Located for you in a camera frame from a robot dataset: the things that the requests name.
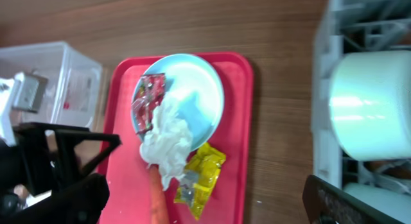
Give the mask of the orange carrot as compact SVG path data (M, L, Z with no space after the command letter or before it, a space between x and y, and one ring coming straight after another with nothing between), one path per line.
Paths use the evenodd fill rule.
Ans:
M149 167L150 198L151 198L151 224L169 224L168 209L161 183L161 176L157 166Z

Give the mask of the yellow silver snack wrapper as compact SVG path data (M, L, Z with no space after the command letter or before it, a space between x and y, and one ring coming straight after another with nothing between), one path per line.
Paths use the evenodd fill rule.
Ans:
M226 155L206 142L184 168L174 203L185 203L196 221L211 197L225 161Z

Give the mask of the red snack wrapper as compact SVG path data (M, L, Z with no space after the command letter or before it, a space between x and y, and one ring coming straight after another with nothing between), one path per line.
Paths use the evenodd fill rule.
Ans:
M140 77L131 104L132 120L137 134L145 134L152 129L153 110L163 100L165 83L164 73Z

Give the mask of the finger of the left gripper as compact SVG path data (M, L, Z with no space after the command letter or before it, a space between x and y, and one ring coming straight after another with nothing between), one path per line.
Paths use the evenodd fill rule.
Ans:
M71 185L85 179L121 145L116 134L92 132L79 127L47 130L46 141L59 185Z

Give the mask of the light blue bowl with rice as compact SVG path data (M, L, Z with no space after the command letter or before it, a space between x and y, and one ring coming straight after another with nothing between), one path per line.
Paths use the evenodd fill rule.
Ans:
M343 191L398 221L410 223L409 195L356 183L347 184Z

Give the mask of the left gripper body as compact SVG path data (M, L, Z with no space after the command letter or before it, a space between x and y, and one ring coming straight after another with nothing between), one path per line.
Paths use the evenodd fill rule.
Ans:
M51 197L23 209L22 200L12 189L24 185L33 195L61 189L61 160L51 151L46 131L60 125L23 123L12 128L17 143L1 141L1 214L60 214L61 205Z

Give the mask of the light blue plate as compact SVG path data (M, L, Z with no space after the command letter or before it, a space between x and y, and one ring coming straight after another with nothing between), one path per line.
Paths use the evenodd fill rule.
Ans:
M165 93L177 102L177 117L186 120L193 135L191 151L195 151L220 124L225 99L221 79L205 58L191 54L162 57L143 72L161 73L165 74Z

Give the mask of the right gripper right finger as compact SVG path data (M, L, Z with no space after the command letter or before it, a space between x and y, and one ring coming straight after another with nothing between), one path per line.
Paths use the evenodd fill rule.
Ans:
M306 179L302 201L310 223L403 223L314 175Z

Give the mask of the grey dishwasher rack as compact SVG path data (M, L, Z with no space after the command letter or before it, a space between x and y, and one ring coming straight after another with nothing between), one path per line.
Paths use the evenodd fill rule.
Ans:
M335 67L347 54L377 51L410 52L410 0L328 0L313 43L313 173L339 189L357 183L410 196L410 158L354 160L330 120Z

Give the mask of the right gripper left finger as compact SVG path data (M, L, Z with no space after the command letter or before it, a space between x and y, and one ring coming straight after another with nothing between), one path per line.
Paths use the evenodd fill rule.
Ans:
M110 196L106 178L92 174L61 192L6 218L6 223L53 224L99 221Z

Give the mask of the clear plastic storage bin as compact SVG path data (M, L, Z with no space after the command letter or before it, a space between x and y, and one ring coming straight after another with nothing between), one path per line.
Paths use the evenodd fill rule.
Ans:
M19 72L48 79L38 113L13 111L13 125L28 122L92 128L102 66L66 42L1 48L1 77Z

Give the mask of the light blue bowl with mushroom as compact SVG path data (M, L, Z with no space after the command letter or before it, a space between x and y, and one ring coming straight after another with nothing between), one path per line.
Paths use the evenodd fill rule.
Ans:
M347 54L329 86L329 114L354 160L410 158L410 52Z

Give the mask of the white tissue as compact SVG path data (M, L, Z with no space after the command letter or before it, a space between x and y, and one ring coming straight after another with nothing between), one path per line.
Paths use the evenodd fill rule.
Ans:
M157 165L164 190L172 179L184 177L184 168L193 144L188 122L179 111L179 101L165 94L161 104L154 108L152 129L145 133L140 145L140 156L149 165Z

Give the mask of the red serving tray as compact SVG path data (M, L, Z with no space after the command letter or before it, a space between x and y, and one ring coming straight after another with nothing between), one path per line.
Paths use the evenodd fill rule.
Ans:
M234 52L201 53L219 74L225 105L222 120L209 144L227 160L199 223L242 223L247 184L254 71L249 61ZM109 87L104 132L118 134L122 145L101 163L110 196L100 223L150 223L150 177L139 156L140 140L134 132L130 104L139 77L159 60L140 56L122 61Z

